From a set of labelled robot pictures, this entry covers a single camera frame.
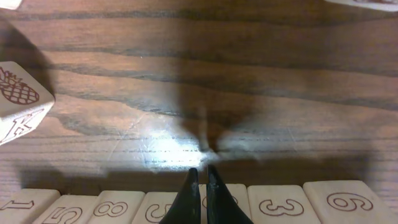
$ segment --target wood grain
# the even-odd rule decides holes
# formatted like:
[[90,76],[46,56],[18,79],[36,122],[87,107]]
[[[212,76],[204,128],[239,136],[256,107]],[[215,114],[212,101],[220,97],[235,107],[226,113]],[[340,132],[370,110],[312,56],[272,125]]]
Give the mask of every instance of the wood grain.
[[398,212],[397,13],[321,0],[25,0],[0,13],[1,60],[57,99],[0,147],[0,199],[175,191],[187,167],[216,163],[246,185],[361,179]]

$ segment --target pineapple engraving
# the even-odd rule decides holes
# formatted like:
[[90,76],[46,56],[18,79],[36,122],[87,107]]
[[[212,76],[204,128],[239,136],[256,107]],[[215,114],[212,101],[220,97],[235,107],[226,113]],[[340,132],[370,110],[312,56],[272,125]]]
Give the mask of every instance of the pineapple engraving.
[[0,90],[8,101],[18,105],[29,105],[38,102],[39,94],[21,81],[21,78],[17,78],[10,71],[4,71],[0,67]]

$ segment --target black tip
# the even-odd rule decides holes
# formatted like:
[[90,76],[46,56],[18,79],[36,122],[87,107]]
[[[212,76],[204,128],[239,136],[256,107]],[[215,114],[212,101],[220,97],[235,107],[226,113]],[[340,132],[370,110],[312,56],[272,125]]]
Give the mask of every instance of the black tip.
[[159,224],[200,224],[198,171],[191,168],[170,210]]
[[214,166],[208,166],[208,175],[208,224],[253,224],[250,218],[238,207]]

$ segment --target wooden tile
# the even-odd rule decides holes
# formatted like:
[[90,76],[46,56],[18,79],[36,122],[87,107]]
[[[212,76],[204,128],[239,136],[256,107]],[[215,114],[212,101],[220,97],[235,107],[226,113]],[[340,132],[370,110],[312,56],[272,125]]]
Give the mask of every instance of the wooden tile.
[[1,223],[30,224],[59,197],[57,190],[22,189],[0,203]]
[[324,224],[398,223],[398,217],[362,181],[307,182],[304,191]]
[[149,192],[145,195],[132,224],[160,222],[176,196],[176,192]]
[[[243,184],[226,184],[231,195],[234,197],[235,201],[238,203],[239,208],[249,217],[250,206],[248,200],[248,192],[246,186]],[[207,197],[206,197],[206,184],[199,185],[200,198],[201,198],[201,223],[207,223]]]
[[256,224],[320,224],[300,186],[250,186],[248,195],[252,220]]
[[17,9],[21,4],[22,0],[2,0],[0,1],[0,7],[5,9]]
[[326,0],[328,2],[346,4],[349,6],[365,7],[389,12],[398,11],[397,0]]
[[15,62],[0,62],[0,145],[33,131],[54,97]]
[[105,190],[90,209],[88,224],[131,224],[144,192]]
[[63,195],[33,224],[85,224],[97,196]]

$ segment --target engraved number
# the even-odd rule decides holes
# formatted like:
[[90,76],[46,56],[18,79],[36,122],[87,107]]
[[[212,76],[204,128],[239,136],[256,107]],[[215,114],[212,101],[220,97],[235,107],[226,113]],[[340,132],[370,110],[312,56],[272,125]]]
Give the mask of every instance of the engraved number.
[[56,208],[42,224],[72,224],[75,223],[83,213],[83,210],[78,207]]
[[358,205],[365,211],[373,209],[373,203],[369,199],[353,193],[339,192],[330,194],[326,200],[334,209],[344,212],[355,211]]
[[8,202],[5,204],[5,206],[0,208],[0,211],[3,211],[7,208],[14,208],[14,209],[31,209],[35,205],[34,201],[30,201],[28,203],[22,203],[22,202],[15,202],[14,200]]
[[304,213],[303,205],[293,199],[287,199],[286,204],[289,206],[283,205],[274,205],[271,199],[263,200],[259,204],[260,211],[269,216],[278,217],[281,215],[288,215],[288,216],[298,216]]
[[108,215],[110,217],[119,217],[123,215],[127,209],[128,205],[125,202],[103,202],[94,209],[93,213],[97,217],[104,215]]
[[166,213],[169,211],[171,206],[172,206],[171,204],[165,205],[164,212],[161,213],[158,212],[160,205],[153,204],[149,206],[145,213],[146,220],[150,223],[159,223],[162,220],[162,218],[166,215]]

